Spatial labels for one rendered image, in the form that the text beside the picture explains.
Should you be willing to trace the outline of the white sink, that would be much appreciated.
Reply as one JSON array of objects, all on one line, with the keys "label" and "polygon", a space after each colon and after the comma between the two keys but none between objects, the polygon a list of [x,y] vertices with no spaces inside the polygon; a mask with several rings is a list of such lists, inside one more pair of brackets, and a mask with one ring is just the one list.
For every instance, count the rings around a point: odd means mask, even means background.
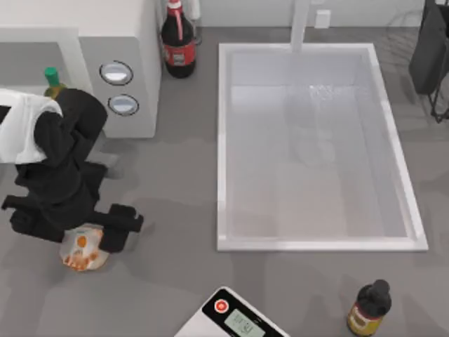
[{"label": "white sink", "polygon": [[428,250],[372,44],[218,58],[218,250]]}]

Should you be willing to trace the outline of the small round microwave knob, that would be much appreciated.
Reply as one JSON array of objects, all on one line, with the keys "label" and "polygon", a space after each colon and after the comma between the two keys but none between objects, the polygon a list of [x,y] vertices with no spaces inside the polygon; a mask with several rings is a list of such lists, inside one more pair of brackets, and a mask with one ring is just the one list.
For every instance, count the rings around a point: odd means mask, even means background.
[{"label": "small round microwave knob", "polygon": [[139,102],[133,96],[126,94],[110,98],[107,105],[113,113],[122,117],[134,115],[140,109]]}]

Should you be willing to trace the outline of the pale microwave oven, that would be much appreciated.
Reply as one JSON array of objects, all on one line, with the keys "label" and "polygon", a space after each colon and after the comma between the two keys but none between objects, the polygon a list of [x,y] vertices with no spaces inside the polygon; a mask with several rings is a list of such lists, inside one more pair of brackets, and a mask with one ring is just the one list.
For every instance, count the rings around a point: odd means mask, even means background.
[{"label": "pale microwave oven", "polygon": [[[0,0],[0,88],[41,95],[47,67],[60,81],[96,97],[106,108],[109,138],[152,138],[161,85],[159,19],[154,0]],[[112,86],[102,64],[118,60],[133,80]],[[131,95],[137,113],[122,117],[107,105]]]}]

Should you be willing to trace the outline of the large round microwave knob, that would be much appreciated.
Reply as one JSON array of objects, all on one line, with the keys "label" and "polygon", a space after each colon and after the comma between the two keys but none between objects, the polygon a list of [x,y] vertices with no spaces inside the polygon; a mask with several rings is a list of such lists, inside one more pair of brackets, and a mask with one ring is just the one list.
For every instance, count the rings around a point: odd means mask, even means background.
[{"label": "large round microwave knob", "polygon": [[99,74],[103,81],[112,86],[125,86],[133,80],[131,67],[118,60],[102,64]]}]

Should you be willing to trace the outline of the white and black kitchen scale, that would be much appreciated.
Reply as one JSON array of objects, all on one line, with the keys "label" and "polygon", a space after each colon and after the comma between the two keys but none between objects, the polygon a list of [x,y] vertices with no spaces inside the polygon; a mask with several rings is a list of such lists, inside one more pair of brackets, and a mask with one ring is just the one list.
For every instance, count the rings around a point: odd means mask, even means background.
[{"label": "white and black kitchen scale", "polygon": [[228,286],[221,286],[173,337],[290,337]]}]

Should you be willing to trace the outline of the green capped yellow bottle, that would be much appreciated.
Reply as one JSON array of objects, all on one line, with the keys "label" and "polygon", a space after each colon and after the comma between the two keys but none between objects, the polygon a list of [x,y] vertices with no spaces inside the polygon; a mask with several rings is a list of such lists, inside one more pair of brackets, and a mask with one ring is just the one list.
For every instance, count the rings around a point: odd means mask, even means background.
[{"label": "green capped yellow bottle", "polygon": [[46,97],[55,100],[61,91],[67,89],[67,86],[60,81],[59,72],[55,67],[47,67],[44,76],[48,82],[48,87],[44,91]]}]

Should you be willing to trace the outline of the clear slim bottle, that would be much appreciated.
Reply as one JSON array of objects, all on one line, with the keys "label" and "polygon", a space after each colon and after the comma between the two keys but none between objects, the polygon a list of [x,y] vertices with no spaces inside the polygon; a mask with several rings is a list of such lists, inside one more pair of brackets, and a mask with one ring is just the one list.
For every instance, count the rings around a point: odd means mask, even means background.
[{"label": "clear slim bottle", "polygon": [[199,26],[201,23],[201,4],[200,0],[189,0],[190,19],[194,31],[194,42],[198,46],[202,42]]}]

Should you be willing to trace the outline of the dark red-label soda bottle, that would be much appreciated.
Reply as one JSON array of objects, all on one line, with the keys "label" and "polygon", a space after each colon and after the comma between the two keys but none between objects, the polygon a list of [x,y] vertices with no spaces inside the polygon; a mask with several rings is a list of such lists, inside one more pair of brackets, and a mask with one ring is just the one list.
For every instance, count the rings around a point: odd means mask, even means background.
[{"label": "dark red-label soda bottle", "polygon": [[161,40],[168,73],[177,79],[191,76],[196,67],[196,44],[194,28],[185,16],[182,0],[167,0]]}]

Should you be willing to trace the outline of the white wall socket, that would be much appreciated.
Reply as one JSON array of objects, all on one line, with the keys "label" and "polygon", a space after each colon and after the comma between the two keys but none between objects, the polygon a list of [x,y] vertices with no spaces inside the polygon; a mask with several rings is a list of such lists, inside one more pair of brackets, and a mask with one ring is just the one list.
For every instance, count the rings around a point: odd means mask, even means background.
[{"label": "white wall socket", "polygon": [[328,29],[331,23],[331,10],[320,9],[316,11],[315,29]]}]

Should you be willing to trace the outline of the tall white tap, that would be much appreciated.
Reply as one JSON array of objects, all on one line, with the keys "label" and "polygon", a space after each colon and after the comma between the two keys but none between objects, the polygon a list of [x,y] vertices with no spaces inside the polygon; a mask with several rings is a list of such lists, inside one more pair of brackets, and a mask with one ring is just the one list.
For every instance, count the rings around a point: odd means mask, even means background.
[{"label": "tall white tap", "polygon": [[304,41],[311,0],[293,0],[293,19],[290,32],[290,48],[299,53]]}]

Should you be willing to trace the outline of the dark yellow-label bottle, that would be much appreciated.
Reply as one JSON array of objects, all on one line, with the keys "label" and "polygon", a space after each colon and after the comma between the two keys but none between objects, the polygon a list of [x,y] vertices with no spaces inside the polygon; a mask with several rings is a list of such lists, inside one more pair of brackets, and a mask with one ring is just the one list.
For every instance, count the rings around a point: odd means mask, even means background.
[{"label": "dark yellow-label bottle", "polygon": [[357,293],[347,315],[347,327],[356,337],[372,337],[391,310],[390,285],[384,279],[366,284]]}]

